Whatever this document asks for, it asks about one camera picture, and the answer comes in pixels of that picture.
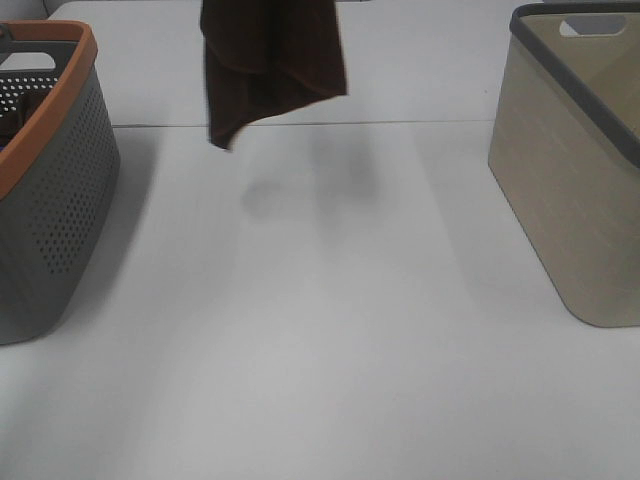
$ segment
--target laundry basket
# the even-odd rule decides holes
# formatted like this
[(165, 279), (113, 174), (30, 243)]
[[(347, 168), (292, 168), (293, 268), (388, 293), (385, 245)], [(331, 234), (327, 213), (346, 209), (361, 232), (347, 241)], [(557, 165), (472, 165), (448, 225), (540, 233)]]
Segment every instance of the laundry basket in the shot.
[(0, 23), (0, 55), (18, 52), (44, 52), (55, 67), (0, 71), (0, 115), (20, 95), (47, 93), (0, 151), (0, 344), (41, 335), (61, 318), (98, 239), (120, 163), (90, 28)]
[(489, 165), (566, 307), (640, 325), (640, 3), (528, 5), (511, 32)]

